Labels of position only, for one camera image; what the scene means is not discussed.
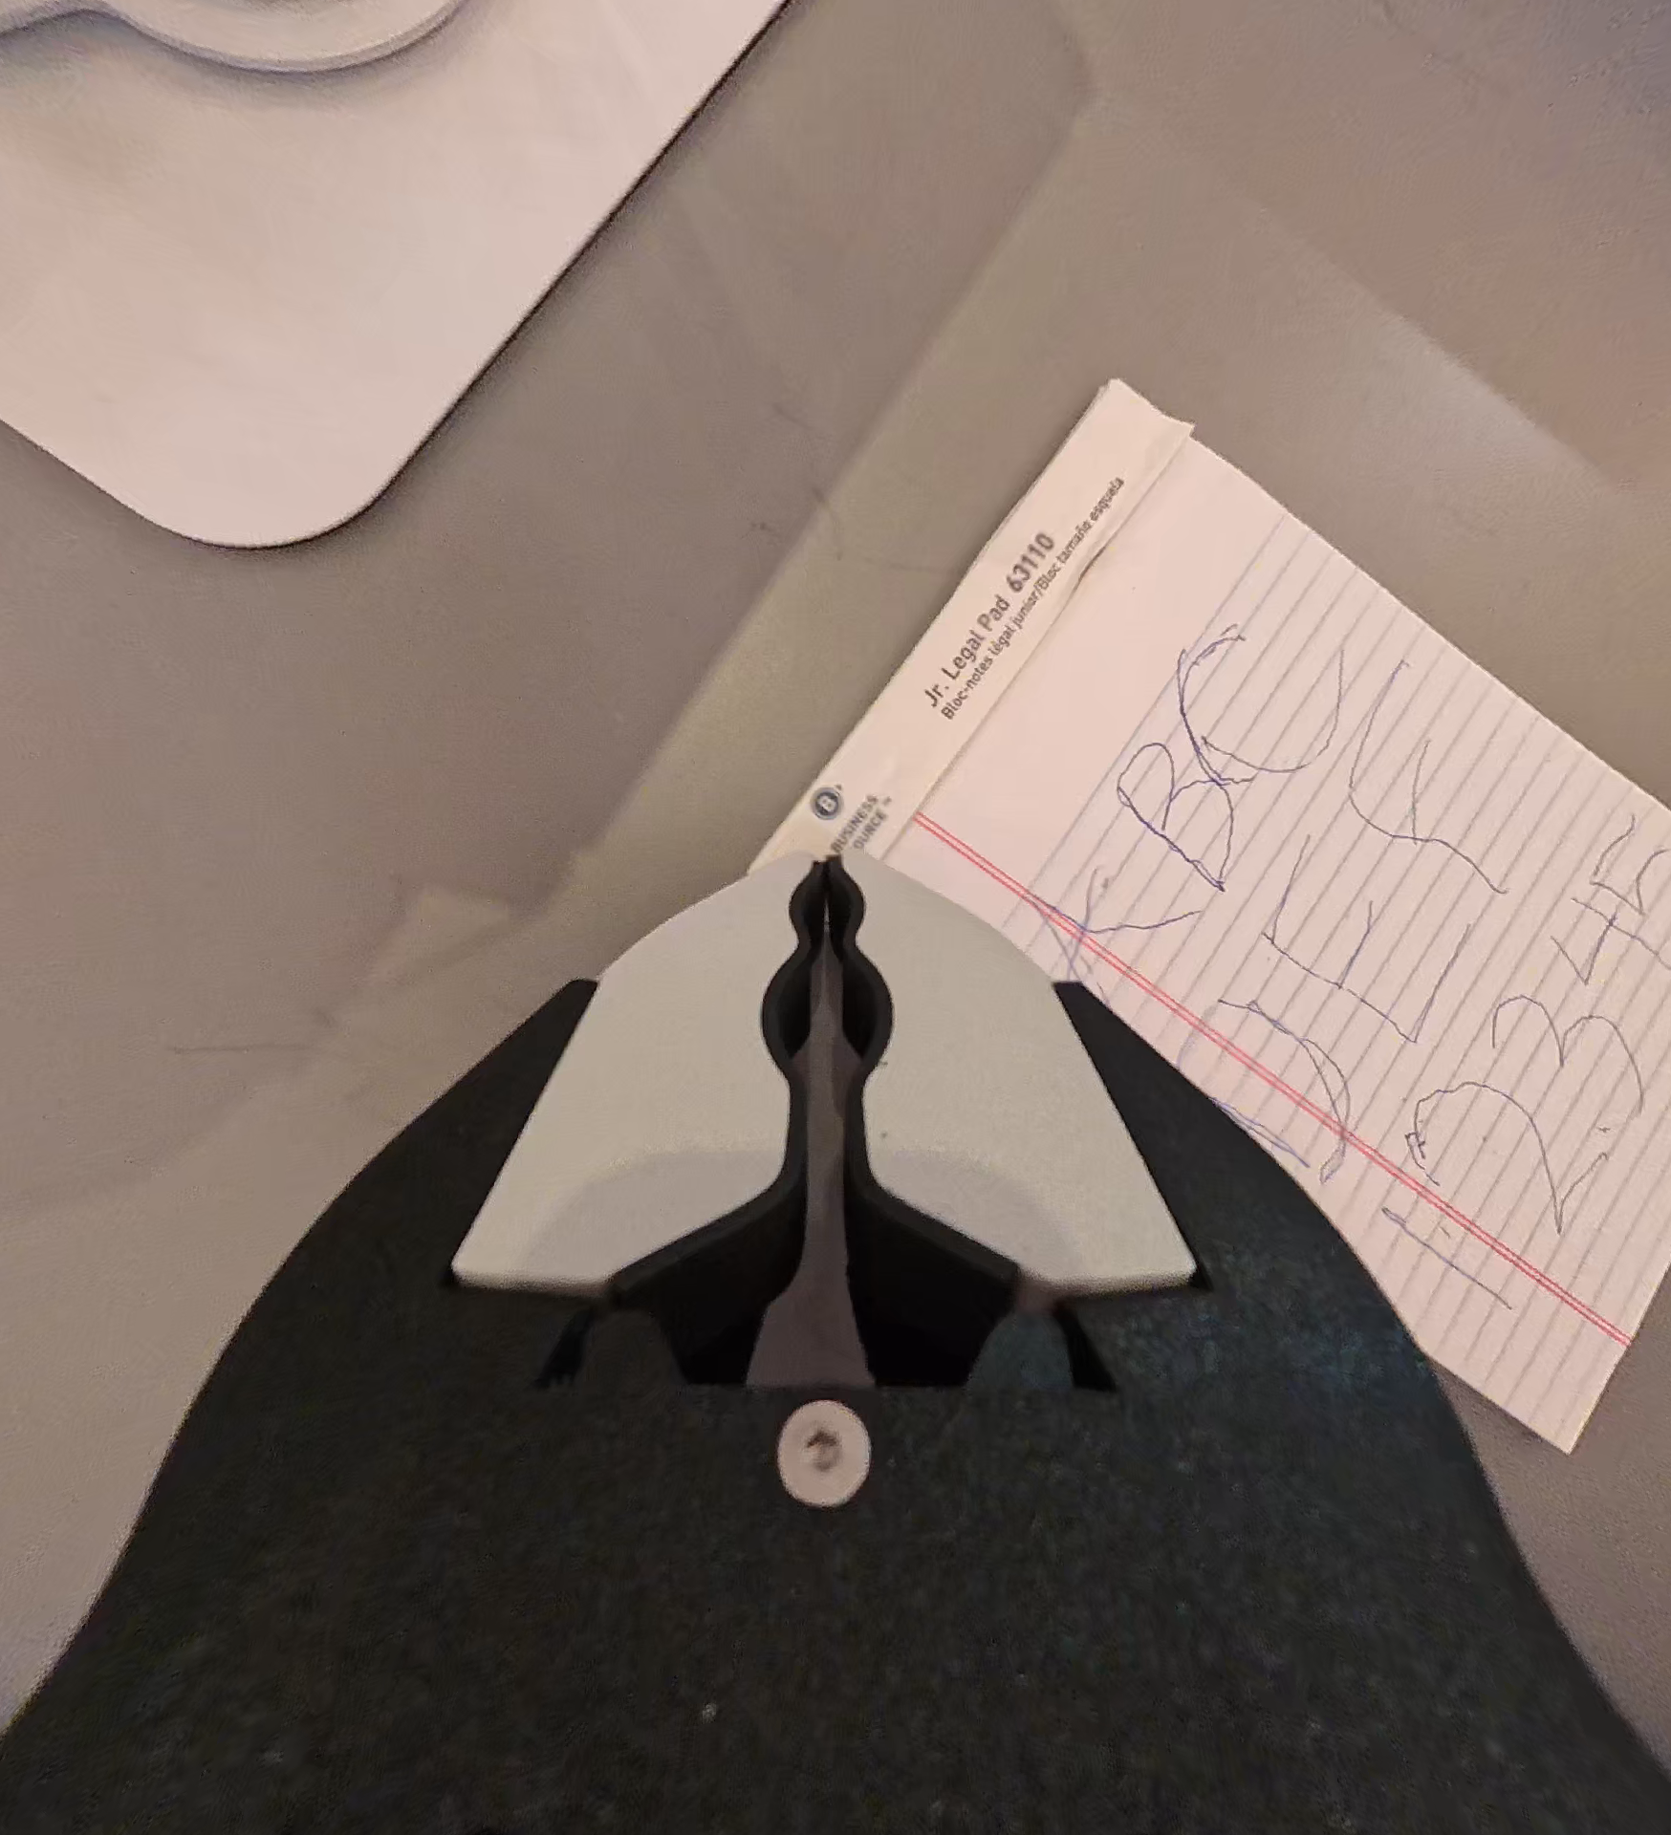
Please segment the white document stand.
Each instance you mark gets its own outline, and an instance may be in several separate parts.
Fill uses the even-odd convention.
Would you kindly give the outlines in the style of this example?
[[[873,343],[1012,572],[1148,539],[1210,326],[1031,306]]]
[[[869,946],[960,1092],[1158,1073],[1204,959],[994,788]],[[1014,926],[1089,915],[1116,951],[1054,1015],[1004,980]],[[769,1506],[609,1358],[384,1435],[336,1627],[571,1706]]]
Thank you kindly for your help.
[[[344,524],[777,12],[0,4],[0,422],[201,543]]]

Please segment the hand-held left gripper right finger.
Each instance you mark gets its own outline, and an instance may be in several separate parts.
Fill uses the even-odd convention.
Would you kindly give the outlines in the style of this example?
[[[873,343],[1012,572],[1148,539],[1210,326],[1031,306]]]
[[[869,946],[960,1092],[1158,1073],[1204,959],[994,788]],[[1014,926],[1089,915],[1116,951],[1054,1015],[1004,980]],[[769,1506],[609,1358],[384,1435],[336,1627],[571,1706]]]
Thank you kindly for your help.
[[[827,938],[854,1061],[846,1296],[877,1389],[960,1389],[1019,1312],[1197,1281],[1044,971],[863,855],[827,861]]]

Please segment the white lined notepad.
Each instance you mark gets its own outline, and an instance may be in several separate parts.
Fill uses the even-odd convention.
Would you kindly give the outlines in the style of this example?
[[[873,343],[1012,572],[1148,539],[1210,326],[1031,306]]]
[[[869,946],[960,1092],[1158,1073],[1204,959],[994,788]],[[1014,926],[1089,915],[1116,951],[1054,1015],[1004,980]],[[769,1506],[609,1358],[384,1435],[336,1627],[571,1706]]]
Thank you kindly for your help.
[[[754,863],[1085,986],[1578,1444],[1671,1267],[1671,811],[1120,380]]]

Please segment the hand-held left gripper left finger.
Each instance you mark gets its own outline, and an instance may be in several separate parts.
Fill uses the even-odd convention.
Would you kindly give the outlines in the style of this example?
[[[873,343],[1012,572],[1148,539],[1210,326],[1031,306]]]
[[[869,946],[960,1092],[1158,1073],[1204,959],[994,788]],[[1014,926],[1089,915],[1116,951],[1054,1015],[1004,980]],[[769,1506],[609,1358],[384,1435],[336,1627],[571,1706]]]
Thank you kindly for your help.
[[[688,905],[588,988],[451,1260],[463,1288],[656,1323],[694,1385],[744,1385],[798,1273],[796,1063],[823,865],[786,855]]]

